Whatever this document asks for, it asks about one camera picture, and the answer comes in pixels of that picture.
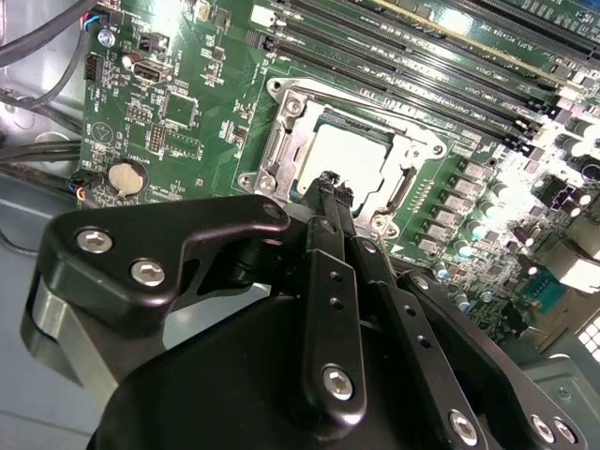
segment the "black cable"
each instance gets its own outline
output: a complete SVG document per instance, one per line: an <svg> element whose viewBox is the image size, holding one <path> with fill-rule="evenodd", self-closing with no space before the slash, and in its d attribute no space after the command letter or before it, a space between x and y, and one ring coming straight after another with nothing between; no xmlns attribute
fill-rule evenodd
<svg viewBox="0 0 600 450"><path fill-rule="evenodd" d="M71 60L68 62L65 72L56 85L43 96L38 98L15 98L8 91L0 89L0 101L2 103L6 103L7 105L14 106L16 108L24 108L29 111L48 105L55 98L57 98L61 92L63 92L68 81L73 78L73 74L79 65L80 59L82 59L87 52L88 44L89 35L85 31L81 31L75 52L73 52L73 56L71 56Z"/></svg>
<svg viewBox="0 0 600 450"><path fill-rule="evenodd" d="M0 244L2 244L4 247L8 248L9 250L14 251L15 253L19 253L24 256L36 257L38 255L37 250L21 247L15 243L13 243L10 239L7 238L7 236L2 232L2 230L0 230Z"/></svg>
<svg viewBox="0 0 600 450"><path fill-rule="evenodd" d="M98 0L79 0L72 7L67 8L64 12L31 33L0 47L0 68L24 59L48 44L72 23L78 21L97 2Z"/></svg>
<svg viewBox="0 0 600 450"><path fill-rule="evenodd" d="M17 158L26 155L38 155L46 152L56 152L61 150L79 151L81 146L81 141L51 141L5 147L0 148L0 162L9 158Z"/></svg>

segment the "capacitor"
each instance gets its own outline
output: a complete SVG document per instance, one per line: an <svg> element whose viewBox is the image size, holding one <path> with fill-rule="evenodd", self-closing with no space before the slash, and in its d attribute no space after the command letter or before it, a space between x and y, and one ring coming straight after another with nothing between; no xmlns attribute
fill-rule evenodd
<svg viewBox="0 0 600 450"><path fill-rule="evenodd" d="M529 275L530 277L537 274L539 269L535 262L530 260L526 255L517 255L517 261L519 265L523 268L523 272Z"/></svg>
<svg viewBox="0 0 600 450"><path fill-rule="evenodd" d="M450 276L448 269L446 268L446 264L441 261L435 263L433 266L433 272L438 279L448 279Z"/></svg>
<svg viewBox="0 0 600 450"><path fill-rule="evenodd" d="M561 210L564 211L569 216L571 216L572 218L576 218L579 214L581 214L581 208L578 207L575 204L575 202L570 201L570 200L566 201L562 205Z"/></svg>
<svg viewBox="0 0 600 450"><path fill-rule="evenodd" d="M573 158L581 158L588 155L592 150L590 144L586 141L567 137L559 143L562 150L566 150Z"/></svg>
<svg viewBox="0 0 600 450"><path fill-rule="evenodd" d="M494 294L490 291L481 292L481 301L491 303L494 300Z"/></svg>
<svg viewBox="0 0 600 450"><path fill-rule="evenodd" d="M473 247L469 245L464 239L456 241L454 249L460 258L470 258L473 255Z"/></svg>
<svg viewBox="0 0 600 450"><path fill-rule="evenodd" d="M491 191L501 202L508 202L514 195L513 190L505 183L496 183Z"/></svg>
<svg viewBox="0 0 600 450"><path fill-rule="evenodd" d="M576 119L574 125L570 127L575 134L578 134L586 141L595 141L600 139L600 125L591 124L583 120Z"/></svg>
<svg viewBox="0 0 600 450"><path fill-rule="evenodd" d="M487 218L491 218L492 220L499 218L503 214L503 208L492 202L483 202L479 209L481 209L481 212L484 213Z"/></svg>
<svg viewBox="0 0 600 450"><path fill-rule="evenodd" d="M571 198L581 206L586 206L592 202L592 196L578 188L571 193Z"/></svg>
<svg viewBox="0 0 600 450"><path fill-rule="evenodd" d="M138 53L127 53L121 58L121 64L127 70L132 70L135 63L142 61L142 56Z"/></svg>
<svg viewBox="0 0 600 450"><path fill-rule="evenodd" d="M516 239L525 247L531 247L533 245L533 238L528 232L525 231L524 228L516 227L513 230L513 234L515 235Z"/></svg>
<svg viewBox="0 0 600 450"><path fill-rule="evenodd" d="M467 224L467 230L471 233L471 237L477 241L486 237L486 232L488 231L479 220L470 221Z"/></svg>

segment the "motherboard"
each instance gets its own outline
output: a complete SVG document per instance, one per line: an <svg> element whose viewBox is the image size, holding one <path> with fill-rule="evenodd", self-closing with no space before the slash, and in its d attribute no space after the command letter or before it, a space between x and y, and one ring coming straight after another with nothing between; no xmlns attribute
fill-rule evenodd
<svg viewBox="0 0 600 450"><path fill-rule="evenodd" d="M87 196L285 206L331 171L394 267L519 335L567 289L600 290L593 3L101 0Z"/></svg>

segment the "screw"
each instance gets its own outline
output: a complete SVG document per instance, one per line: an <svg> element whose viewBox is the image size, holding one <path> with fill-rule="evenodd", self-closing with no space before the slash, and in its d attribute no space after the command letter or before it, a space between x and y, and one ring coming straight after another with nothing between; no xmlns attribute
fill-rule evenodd
<svg viewBox="0 0 600 450"><path fill-rule="evenodd" d="M370 241L368 241L368 240L364 240L363 241L363 247L369 253L375 253L377 251L377 249L375 248L375 246Z"/></svg>
<svg viewBox="0 0 600 450"><path fill-rule="evenodd" d="M291 115L299 115L302 112L302 103L296 98L291 98L286 103L285 109Z"/></svg>
<svg viewBox="0 0 600 450"><path fill-rule="evenodd" d="M566 401L566 400L570 400L571 397L572 397L572 395L571 395L571 393L569 391L567 391L566 389L564 389L562 386L559 387L559 390L556 393L556 398L558 400Z"/></svg>
<svg viewBox="0 0 600 450"><path fill-rule="evenodd" d="M450 412L450 425L464 443L470 447L477 445L477 431L462 412L456 410Z"/></svg>
<svg viewBox="0 0 600 450"><path fill-rule="evenodd" d="M412 280L423 291L426 291L427 289L429 289L429 283L427 283L427 281L423 277L419 277L418 275L415 275L414 277L412 277Z"/></svg>
<svg viewBox="0 0 600 450"><path fill-rule="evenodd" d="M86 230L77 235L77 245L81 250L100 254L113 248L113 240L105 232Z"/></svg>
<svg viewBox="0 0 600 450"><path fill-rule="evenodd" d="M578 438L575 436L573 431L571 431L571 428L565 425L561 419L554 419L554 425L556 425L556 428L561 432L567 441L570 443L577 443Z"/></svg>
<svg viewBox="0 0 600 450"><path fill-rule="evenodd" d="M131 276L138 283L154 288L165 280L165 273L157 262L143 260L131 266Z"/></svg>
<svg viewBox="0 0 600 450"><path fill-rule="evenodd" d="M539 434L544 441L547 443L554 443L554 441L556 441L552 430L537 415L532 415L532 423L535 431L537 431L537 434Z"/></svg>
<svg viewBox="0 0 600 450"><path fill-rule="evenodd" d="M338 400L346 401L353 396L353 383L350 377L336 367L328 367L322 373L325 389Z"/></svg>
<svg viewBox="0 0 600 450"><path fill-rule="evenodd" d="M108 28L102 28L97 34L97 41L102 47L111 49L116 43L116 37L114 36L113 32Z"/></svg>

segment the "mounting hole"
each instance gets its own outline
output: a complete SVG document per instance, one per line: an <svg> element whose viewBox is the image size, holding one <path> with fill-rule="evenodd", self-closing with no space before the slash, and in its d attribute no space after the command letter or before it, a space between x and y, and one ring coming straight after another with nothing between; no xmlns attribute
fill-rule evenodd
<svg viewBox="0 0 600 450"><path fill-rule="evenodd" d="M330 233L338 232L338 228L333 223L331 223L330 220L328 220L326 218L321 219L321 226L323 228L325 228L327 231L329 231Z"/></svg>
<svg viewBox="0 0 600 450"><path fill-rule="evenodd" d="M343 277L342 275L340 275L338 272L333 271L329 274L329 277L331 277L331 279L333 279L334 281L337 281L338 283L341 283L343 281Z"/></svg>
<svg viewBox="0 0 600 450"><path fill-rule="evenodd" d="M423 347L425 347L426 349L431 348L431 342L429 342L425 336L419 335L416 338Z"/></svg>
<svg viewBox="0 0 600 450"><path fill-rule="evenodd" d="M414 309L412 309L411 307L409 307L408 305L404 305L404 310L406 311L406 313L409 316L413 316L413 317L416 316L416 311Z"/></svg>
<svg viewBox="0 0 600 450"><path fill-rule="evenodd" d="M341 300L339 300L337 297L331 297L329 299L329 305L331 305L338 311L341 311L342 309L344 309L344 304L341 303Z"/></svg>
<svg viewBox="0 0 600 450"><path fill-rule="evenodd" d="M283 216L281 211L271 203L264 204L264 212L272 218L280 219Z"/></svg>

